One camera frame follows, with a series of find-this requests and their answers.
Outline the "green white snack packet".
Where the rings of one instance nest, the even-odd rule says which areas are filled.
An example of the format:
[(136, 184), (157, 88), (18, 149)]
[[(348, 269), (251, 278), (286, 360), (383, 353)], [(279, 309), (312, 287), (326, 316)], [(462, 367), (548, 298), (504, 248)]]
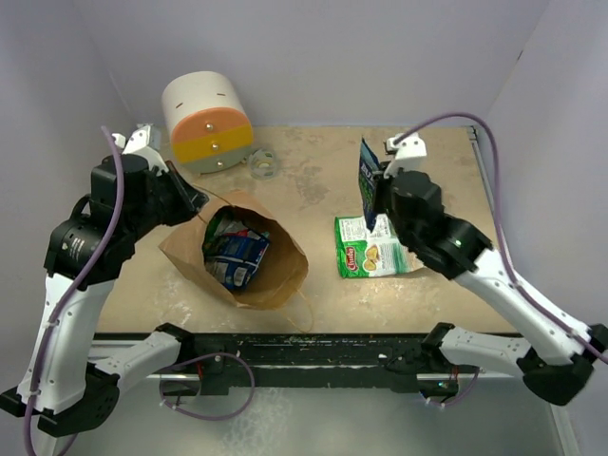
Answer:
[(334, 219), (335, 254), (343, 278), (400, 276), (424, 268), (403, 246), (386, 215), (376, 218), (372, 231), (361, 217)]

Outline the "brown paper bag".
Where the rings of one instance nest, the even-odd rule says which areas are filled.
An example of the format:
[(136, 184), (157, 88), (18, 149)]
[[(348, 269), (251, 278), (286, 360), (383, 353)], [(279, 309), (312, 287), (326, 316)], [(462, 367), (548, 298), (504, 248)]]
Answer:
[[(243, 291), (230, 291), (207, 269), (202, 246), (214, 216), (231, 212), (259, 232), (270, 235), (270, 246), (259, 272)], [(278, 311), (295, 295), (309, 272), (309, 262), (295, 239), (255, 197), (236, 190), (205, 204), (191, 220), (179, 225), (159, 245), (181, 275), (205, 292), (235, 307)]]

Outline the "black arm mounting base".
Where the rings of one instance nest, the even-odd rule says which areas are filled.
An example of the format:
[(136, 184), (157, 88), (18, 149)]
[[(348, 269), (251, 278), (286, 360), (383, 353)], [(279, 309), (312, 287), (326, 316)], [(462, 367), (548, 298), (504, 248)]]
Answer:
[(474, 373), (423, 349), (421, 333), (196, 333), (166, 373), (199, 381), (200, 394), (231, 388), (381, 389), (450, 396)]

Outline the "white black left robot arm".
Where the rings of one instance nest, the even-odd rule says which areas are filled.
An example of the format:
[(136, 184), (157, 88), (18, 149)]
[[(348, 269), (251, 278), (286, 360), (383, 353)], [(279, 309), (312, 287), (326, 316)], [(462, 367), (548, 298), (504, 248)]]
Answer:
[(148, 375), (185, 372), (196, 359), (191, 334), (172, 324), (103, 361), (89, 359), (101, 310), (137, 242), (160, 225), (194, 219), (208, 201), (171, 161), (125, 154), (121, 163), (107, 157), (94, 167), (89, 194), (51, 233), (34, 352), (21, 383), (1, 395), (4, 411), (38, 415), (38, 428), (55, 438), (98, 428)]

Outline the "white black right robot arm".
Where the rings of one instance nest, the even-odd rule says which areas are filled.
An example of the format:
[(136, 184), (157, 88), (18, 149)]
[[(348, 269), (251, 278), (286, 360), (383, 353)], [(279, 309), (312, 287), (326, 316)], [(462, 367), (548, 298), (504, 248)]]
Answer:
[(569, 404), (607, 349), (606, 326), (576, 319), (510, 269), (482, 231), (446, 213), (442, 190), (428, 174), (383, 162), (372, 178), (373, 211), (388, 217), (400, 243), (518, 332), (509, 338), (440, 323), (423, 343), (424, 364), (432, 371), (468, 365), (508, 374), (552, 405)]

